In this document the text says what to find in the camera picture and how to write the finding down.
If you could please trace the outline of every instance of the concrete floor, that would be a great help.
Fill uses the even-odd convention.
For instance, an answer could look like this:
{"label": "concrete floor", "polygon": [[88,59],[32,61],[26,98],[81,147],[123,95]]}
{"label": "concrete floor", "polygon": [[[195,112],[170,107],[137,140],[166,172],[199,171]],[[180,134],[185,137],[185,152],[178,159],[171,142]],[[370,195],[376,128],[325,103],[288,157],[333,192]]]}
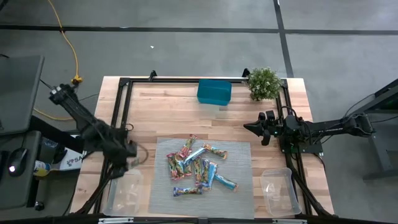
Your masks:
{"label": "concrete floor", "polygon": [[[136,27],[227,27],[277,29],[272,0],[53,0],[64,25]],[[393,0],[280,0],[286,29],[397,30]],[[13,0],[0,12],[0,24],[56,25],[43,0]],[[105,75],[233,76],[244,68],[265,67],[286,77],[279,34],[67,32],[85,81],[78,96],[99,92]],[[398,35],[287,35],[294,77],[305,79],[314,121],[338,119],[355,102],[398,78]],[[42,79],[68,83],[74,60],[58,32],[0,30],[0,53],[45,57]],[[40,86],[36,107],[67,116]],[[94,112],[96,97],[84,101]],[[60,129],[73,122],[48,121]],[[398,222],[398,180],[363,182],[378,171],[367,139],[335,136],[324,144],[326,175],[335,213],[341,217]],[[42,212],[61,215],[76,175],[46,182]],[[17,211],[0,217],[21,218]]]}

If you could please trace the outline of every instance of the blue box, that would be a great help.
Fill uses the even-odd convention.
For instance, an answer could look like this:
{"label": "blue box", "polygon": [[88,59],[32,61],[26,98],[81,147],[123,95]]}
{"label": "blue box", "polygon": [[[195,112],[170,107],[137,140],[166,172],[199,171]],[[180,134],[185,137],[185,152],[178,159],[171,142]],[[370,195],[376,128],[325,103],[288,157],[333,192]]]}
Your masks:
{"label": "blue box", "polygon": [[232,84],[219,80],[199,80],[198,100],[200,103],[226,106],[231,101]]}

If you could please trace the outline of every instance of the wooden tabletop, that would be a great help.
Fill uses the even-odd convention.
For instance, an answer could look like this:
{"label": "wooden tabletop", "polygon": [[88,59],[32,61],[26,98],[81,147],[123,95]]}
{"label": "wooden tabletop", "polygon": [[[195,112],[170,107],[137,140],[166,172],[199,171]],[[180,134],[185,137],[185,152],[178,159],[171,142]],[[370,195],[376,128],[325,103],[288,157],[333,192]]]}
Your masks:
{"label": "wooden tabletop", "polygon": [[[99,93],[95,116],[108,124],[111,122],[116,92],[120,77],[104,77]],[[304,120],[312,120],[304,80],[288,78],[292,107]],[[264,170],[286,167],[284,155],[279,149],[276,138],[271,138],[268,146],[261,145],[261,139],[243,128],[243,124],[257,120],[259,112],[274,110],[275,100],[253,102],[249,90],[243,84],[233,84],[232,98],[228,106],[199,104],[197,83],[135,83],[132,88],[127,123],[134,125],[129,132],[133,139],[149,150],[148,160],[136,169],[144,176],[144,187],[140,209],[136,216],[177,217],[176,215],[153,214],[148,212],[151,183],[154,178],[154,160],[158,137],[188,138],[196,134],[199,139],[217,141],[250,142],[253,170],[254,209],[256,218],[271,217],[266,210],[260,185],[260,176]],[[328,184],[323,166],[312,154],[302,154],[308,188],[324,208],[333,213]],[[100,179],[103,163],[101,152],[93,153],[83,161],[80,176],[73,198],[71,212],[77,211],[89,199]],[[298,199],[303,209],[302,193],[297,189]],[[104,191],[103,205],[107,191]]]}

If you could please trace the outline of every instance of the woven mat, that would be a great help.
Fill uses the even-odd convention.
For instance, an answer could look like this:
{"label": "woven mat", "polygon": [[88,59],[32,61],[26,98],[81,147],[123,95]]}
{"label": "woven mat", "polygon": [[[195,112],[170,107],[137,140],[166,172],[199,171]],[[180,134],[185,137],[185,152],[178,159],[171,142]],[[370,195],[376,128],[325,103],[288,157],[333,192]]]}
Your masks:
{"label": "woven mat", "polygon": [[173,197],[173,187],[195,186],[194,176],[177,181],[170,179],[166,155],[179,151],[185,142],[186,139],[157,139],[155,179],[152,182],[149,212],[193,217],[253,219],[254,199],[250,144],[248,142],[197,140],[192,146],[193,152],[199,149],[204,142],[228,151],[226,160],[209,152],[202,154],[202,158],[217,163],[219,175],[237,183],[239,189],[237,192],[233,192],[214,180],[211,191],[203,192],[202,195]]}

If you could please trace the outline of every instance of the green plant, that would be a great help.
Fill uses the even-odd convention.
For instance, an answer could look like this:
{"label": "green plant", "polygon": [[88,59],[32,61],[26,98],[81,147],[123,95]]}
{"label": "green plant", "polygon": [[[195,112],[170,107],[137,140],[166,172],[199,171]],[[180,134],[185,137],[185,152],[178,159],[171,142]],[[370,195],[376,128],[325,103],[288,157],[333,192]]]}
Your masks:
{"label": "green plant", "polygon": [[255,68],[248,78],[247,85],[251,91],[250,97],[252,100],[273,100],[278,97],[282,82],[276,72],[269,67]]}

